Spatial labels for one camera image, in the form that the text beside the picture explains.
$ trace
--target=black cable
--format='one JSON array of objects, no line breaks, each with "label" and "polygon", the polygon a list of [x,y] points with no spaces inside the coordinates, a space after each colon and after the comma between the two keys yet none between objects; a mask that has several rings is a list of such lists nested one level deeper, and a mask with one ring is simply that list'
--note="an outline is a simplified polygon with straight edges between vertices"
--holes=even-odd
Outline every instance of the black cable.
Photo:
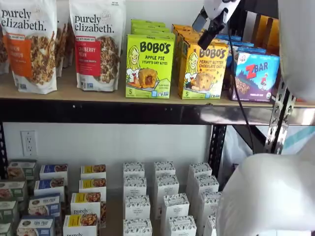
[{"label": "black cable", "polygon": [[246,122],[246,126],[247,126],[247,129],[248,129],[248,132],[250,133],[250,139],[251,139],[251,143],[252,143],[252,153],[255,154],[255,147],[254,147],[254,142],[253,142],[253,140],[252,140],[251,127],[250,127],[250,124],[249,124],[249,122],[248,122],[247,116],[246,116],[246,114],[245,114],[245,111],[244,111],[244,108],[243,108],[243,105],[242,105],[242,103],[241,103],[240,96],[238,95],[238,91],[237,91],[237,87],[236,87],[235,71],[234,71],[234,50],[233,50],[233,45],[232,45],[230,27],[228,27],[228,38],[229,38],[230,47],[231,47],[231,54],[232,54],[232,77],[233,77],[233,86],[234,86],[234,90],[235,90],[235,94],[236,94],[236,97],[237,97],[238,104],[240,105],[241,111],[242,111],[242,113],[243,113],[243,116],[244,116],[244,119],[245,119],[245,122]]}]

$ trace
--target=green bobo's box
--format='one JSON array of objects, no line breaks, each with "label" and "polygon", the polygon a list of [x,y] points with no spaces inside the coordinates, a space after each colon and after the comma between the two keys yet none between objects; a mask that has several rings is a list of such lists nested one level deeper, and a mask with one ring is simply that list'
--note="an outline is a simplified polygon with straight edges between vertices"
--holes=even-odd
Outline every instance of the green bobo's box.
[{"label": "green bobo's box", "polygon": [[128,34],[126,97],[169,98],[174,40]]}]

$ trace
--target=purely elizabeth granola bag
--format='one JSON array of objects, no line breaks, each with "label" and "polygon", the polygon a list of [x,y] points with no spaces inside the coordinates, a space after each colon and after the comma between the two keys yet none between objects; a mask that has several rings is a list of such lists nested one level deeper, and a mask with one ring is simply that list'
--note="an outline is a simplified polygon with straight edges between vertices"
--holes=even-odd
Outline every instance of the purely elizabeth granola bag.
[{"label": "purely elizabeth granola bag", "polygon": [[125,0],[70,0],[75,35],[77,87],[117,90],[122,39],[126,24]]},{"label": "purely elizabeth granola bag", "polygon": [[56,0],[0,0],[3,41],[20,92],[57,90]]}]

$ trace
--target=white box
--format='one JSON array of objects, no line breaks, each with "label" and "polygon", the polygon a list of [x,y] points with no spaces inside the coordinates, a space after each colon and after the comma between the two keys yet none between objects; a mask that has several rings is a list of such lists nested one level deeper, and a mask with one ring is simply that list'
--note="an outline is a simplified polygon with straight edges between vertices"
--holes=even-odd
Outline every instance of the white box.
[{"label": "white box", "polygon": [[144,164],[141,162],[126,162],[124,163],[124,178],[125,177],[144,177]]},{"label": "white box", "polygon": [[59,193],[61,202],[62,203],[65,202],[63,178],[43,179],[36,181],[34,188],[34,196],[41,196],[54,193]]},{"label": "white box", "polygon": [[100,193],[101,201],[106,201],[106,179],[84,179],[79,181],[79,193]]},{"label": "white box", "polygon": [[154,217],[160,219],[163,206],[163,197],[178,194],[179,183],[176,176],[157,176],[154,187]]},{"label": "white box", "polygon": [[199,236],[203,235],[208,216],[212,214],[217,214],[220,197],[221,192],[202,193],[200,195],[196,220],[197,232]]},{"label": "white box", "polygon": [[106,178],[106,166],[81,166],[81,179]]},{"label": "white box", "polygon": [[211,175],[212,170],[208,163],[197,163],[189,165],[188,169],[188,178],[187,178],[187,186],[186,186],[186,195],[188,200],[191,202],[192,198],[192,191],[193,191],[193,184],[194,178],[200,175]]},{"label": "white box", "polygon": [[68,165],[42,165],[39,172],[40,179],[63,178],[64,185],[68,186]]},{"label": "white box", "polygon": [[191,215],[170,217],[167,222],[166,236],[195,236],[196,224]]},{"label": "white box", "polygon": [[147,180],[144,177],[124,178],[124,199],[129,196],[142,196],[147,194]]},{"label": "white box", "polygon": [[124,236],[152,236],[150,219],[124,220]]},{"label": "white box", "polygon": [[170,217],[187,216],[189,201],[185,193],[167,195],[163,197],[161,214],[161,235],[166,235],[166,223]]},{"label": "white box", "polygon": [[204,236],[217,236],[217,228],[216,228],[216,216],[210,215],[207,217]]},{"label": "white box", "polygon": [[[92,218],[89,224],[86,219]],[[64,236],[97,236],[97,215],[66,215],[63,224]]]},{"label": "white box", "polygon": [[198,198],[201,193],[204,192],[218,192],[219,191],[219,182],[215,176],[199,176],[195,177],[195,187],[192,195],[191,201],[191,214],[197,220],[197,210],[198,210]]},{"label": "white box", "polygon": [[148,195],[125,197],[124,219],[149,219],[150,199]]}]

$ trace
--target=electrical outlet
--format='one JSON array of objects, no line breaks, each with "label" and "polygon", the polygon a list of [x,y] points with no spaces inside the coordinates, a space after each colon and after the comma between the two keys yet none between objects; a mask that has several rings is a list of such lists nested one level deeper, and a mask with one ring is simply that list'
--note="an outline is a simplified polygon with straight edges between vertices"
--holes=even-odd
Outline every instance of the electrical outlet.
[{"label": "electrical outlet", "polygon": [[23,155],[37,156],[36,147],[36,132],[35,131],[21,131]]}]

